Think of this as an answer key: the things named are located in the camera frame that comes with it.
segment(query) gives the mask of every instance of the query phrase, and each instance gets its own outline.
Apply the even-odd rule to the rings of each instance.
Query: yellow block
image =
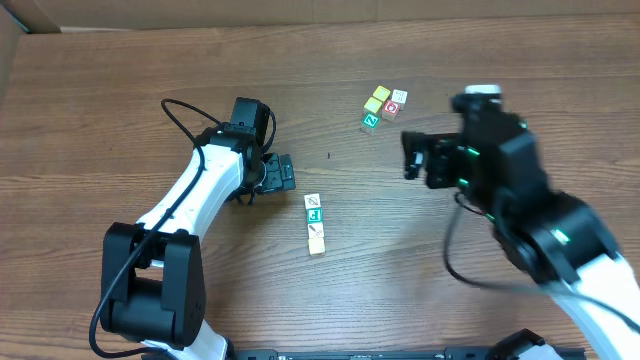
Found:
[[[377,115],[381,107],[382,102],[380,100],[369,98],[369,100],[367,100],[367,103],[364,104],[363,114],[367,115],[368,113],[372,113],[374,115]]]
[[[378,86],[376,91],[373,93],[373,97],[382,102],[387,101],[389,95],[391,95],[391,90],[387,89],[384,86]]]
[[[324,238],[309,239],[309,254],[314,256],[324,256]]]

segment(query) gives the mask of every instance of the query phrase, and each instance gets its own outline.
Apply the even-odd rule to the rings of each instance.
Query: green block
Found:
[[[322,208],[307,210],[307,222],[309,224],[322,222]]]
[[[360,129],[362,129],[362,131],[367,132],[369,134],[373,134],[379,122],[380,122],[379,117],[373,114],[367,114],[365,115],[364,119],[362,119],[362,124],[360,124]]]

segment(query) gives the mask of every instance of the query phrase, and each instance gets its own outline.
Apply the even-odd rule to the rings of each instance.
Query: stack of blocks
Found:
[[[366,133],[373,134],[380,123],[380,113],[383,119],[395,121],[398,112],[404,110],[406,102],[406,91],[393,90],[393,93],[391,93],[384,86],[378,86],[373,96],[364,105],[364,118],[360,129]]]
[[[305,195],[304,207],[307,210],[309,254],[312,256],[324,256],[324,225],[322,224],[320,194]]]

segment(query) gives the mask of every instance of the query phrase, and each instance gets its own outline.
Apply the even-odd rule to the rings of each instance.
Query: tabletop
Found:
[[[204,238],[205,319],[236,347],[419,350],[491,345],[526,327],[591,352],[550,299],[449,276],[453,192],[404,180],[400,133],[456,131],[449,98],[502,85],[554,187],[589,202],[638,267],[639,24],[600,15],[23,36],[0,113],[0,358],[91,357],[103,235],[155,206],[191,157],[160,100],[228,121],[238,96],[277,115],[272,149],[291,154],[297,189],[224,205]],[[372,136],[359,127],[378,85],[408,100]],[[193,133],[210,125],[175,113]],[[323,258],[308,255],[309,193],[322,198]],[[530,282],[471,214],[452,256],[469,276]]]

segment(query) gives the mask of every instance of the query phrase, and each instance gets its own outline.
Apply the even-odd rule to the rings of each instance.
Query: green light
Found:
[[[565,233],[560,231],[560,229],[551,230],[551,234],[553,234],[556,240],[558,240],[562,245],[567,245],[568,243],[571,242],[571,239],[569,239],[569,237],[565,235]]]
[[[478,156],[480,155],[480,153],[478,152],[478,150],[472,148],[472,147],[468,147],[467,148],[467,152],[473,156]]]

